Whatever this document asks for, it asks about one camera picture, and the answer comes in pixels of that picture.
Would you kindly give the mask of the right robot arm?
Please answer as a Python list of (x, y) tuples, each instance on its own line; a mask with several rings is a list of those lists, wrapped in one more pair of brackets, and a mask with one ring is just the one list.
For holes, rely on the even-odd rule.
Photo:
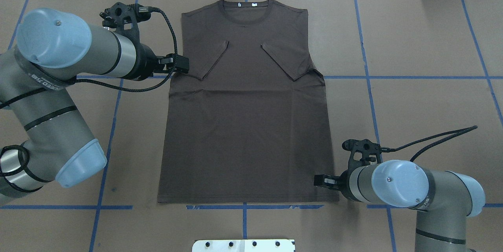
[(355, 202), (415, 210), (416, 252), (469, 252), (467, 219), (479, 215), (486, 203), (473, 177), (406, 160), (356, 166), (340, 176), (315, 175), (313, 184)]

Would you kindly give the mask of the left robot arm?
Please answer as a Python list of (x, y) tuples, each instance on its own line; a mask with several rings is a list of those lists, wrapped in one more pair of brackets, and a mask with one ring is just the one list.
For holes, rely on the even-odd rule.
[(142, 81), (155, 73), (188, 73), (189, 59), (174, 52), (158, 56), (140, 42), (138, 23), (158, 7), (115, 3), (99, 13), (102, 26), (51, 8), (28, 12), (17, 43), (1, 55), (1, 108), (13, 111), (27, 133), (19, 145), (1, 149), (1, 205), (57, 182), (70, 188), (94, 176), (107, 158), (67, 88), (91, 83), (124, 92), (147, 92), (92, 79), (82, 73)]

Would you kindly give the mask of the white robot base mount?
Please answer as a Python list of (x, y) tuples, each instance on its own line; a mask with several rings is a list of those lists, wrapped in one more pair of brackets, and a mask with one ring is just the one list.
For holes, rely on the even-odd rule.
[(296, 245), (286, 238), (199, 240), (192, 252), (296, 252)]

